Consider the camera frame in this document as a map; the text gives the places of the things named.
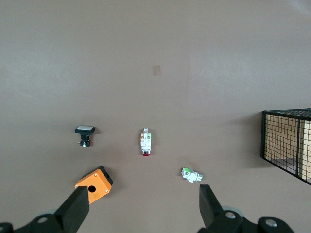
screw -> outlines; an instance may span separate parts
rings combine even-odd
[[[277,227],[277,223],[273,219],[267,219],[266,224],[270,227]]]
[[[232,212],[227,212],[227,213],[225,214],[225,216],[226,216],[227,218],[229,218],[229,219],[235,219],[235,214],[232,213]]]

black wire mesh cage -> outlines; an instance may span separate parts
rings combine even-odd
[[[263,111],[261,157],[311,185],[311,108]]]

orange box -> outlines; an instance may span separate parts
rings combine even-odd
[[[103,166],[99,166],[88,174],[84,175],[75,188],[79,186],[87,186],[88,189],[88,203],[92,204],[94,201],[107,195],[112,188],[112,179],[106,172]]]

gray surface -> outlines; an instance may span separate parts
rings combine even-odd
[[[259,157],[260,111],[310,107],[310,1],[1,0],[0,31],[1,221],[57,208],[104,165],[113,189],[79,232],[194,233],[188,166],[249,220],[310,231],[310,186]]]

